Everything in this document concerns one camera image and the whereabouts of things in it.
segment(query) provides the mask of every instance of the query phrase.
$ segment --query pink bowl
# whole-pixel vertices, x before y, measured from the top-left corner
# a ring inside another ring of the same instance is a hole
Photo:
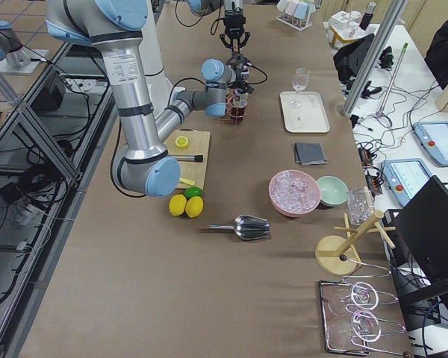
[[[284,170],[270,180],[269,196],[281,214],[297,218],[314,210],[320,203],[317,182],[299,170]]]

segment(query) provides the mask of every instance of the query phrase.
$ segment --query white table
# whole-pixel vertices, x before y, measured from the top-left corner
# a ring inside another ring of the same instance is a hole
[[[394,87],[400,87],[408,92],[422,90],[422,92],[416,92],[416,95],[422,95],[426,90],[432,86],[438,85],[435,82],[435,77],[430,72],[424,59],[419,53],[413,40],[410,38],[408,32],[402,25],[398,25],[393,30],[391,38],[388,41],[388,45],[392,47],[394,55],[394,65],[392,72],[390,73],[384,69],[374,69],[370,80],[371,86],[383,86],[386,87],[390,83],[391,75],[395,69],[396,62],[401,55],[402,47],[404,43],[408,43],[408,48],[405,56],[402,60],[402,64],[396,75]],[[422,120],[422,122],[436,122],[436,121],[448,121],[448,113],[437,113],[438,109],[435,106],[435,99],[441,94],[441,88],[437,87],[432,90],[427,97],[427,102],[415,110],[411,117],[412,122],[415,124],[419,119],[424,116],[428,116]],[[378,100],[373,99],[359,99],[357,106],[355,107],[353,114],[360,117],[364,117],[361,123],[368,129],[361,125],[356,125],[354,128],[355,140],[357,142],[366,142],[372,138],[380,138],[383,132],[387,129],[377,122],[377,119],[369,115],[375,115],[376,111],[380,108],[383,101],[383,92],[378,95],[373,95]],[[409,123],[403,121],[403,114],[409,111],[417,101],[417,98],[406,94],[407,101],[401,104],[397,102],[403,101],[404,96],[391,93],[389,95],[387,104],[385,105],[384,113],[388,114],[393,122],[393,128],[403,127],[402,129],[395,130],[393,135],[395,137],[395,148],[383,148],[381,152],[377,153],[378,156],[374,160],[374,166],[381,168],[383,160],[392,159],[408,159],[408,158],[420,158],[427,165],[430,172],[437,175],[441,181],[448,182],[448,167],[439,167],[432,158],[426,153],[420,144],[419,139],[411,130]],[[388,125],[388,121],[385,118],[381,118],[380,122],[384,125]],[[398,145],[400,138],[404,138],[404,142]],[[383,142],[391,144],[393,142],[392,136],[389,132],[383,137]],[[382,195],[377,195],[375,200],[376,209],[386,211],[387,209],[400,208],[398,201],[391,192],[388,183],[385,183],[382,187]],[[408,333],[409,336],[417,339],[416,343],[421,344],[421,329],[414,330]],[[429,354],[434,354],[439,351],[448,350],[448,330],[439,328],[436,326],[428,326],[425,328],[426,344],[433,348],[433,351],[429,351]],[[415,348],[415,353],[424,355],[423,349]]]

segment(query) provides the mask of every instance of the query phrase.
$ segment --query scoop handle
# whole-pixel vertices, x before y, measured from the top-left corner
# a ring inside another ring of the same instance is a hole
[[[219,229],[219,230],[234,230],[233,225],[209,225],[210,229]]]

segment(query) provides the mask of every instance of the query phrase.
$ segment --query blue and white device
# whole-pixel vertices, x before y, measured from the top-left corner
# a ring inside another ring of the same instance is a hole
[[[448,166],[448,122],[422,122],[415,125],[421,145],[439,166]]]
[[[430,179],[432,173],[421,159],[385,160],[382,172],[399,204],[404,207]]]

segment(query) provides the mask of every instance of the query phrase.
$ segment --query metal scoop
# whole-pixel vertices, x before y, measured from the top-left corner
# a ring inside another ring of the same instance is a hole
[[[234,230],[244,241],[265,239],[270,236],[270,225],[266,219],[251,215],[239,215],[234,225],[209,225],[210,229]]]

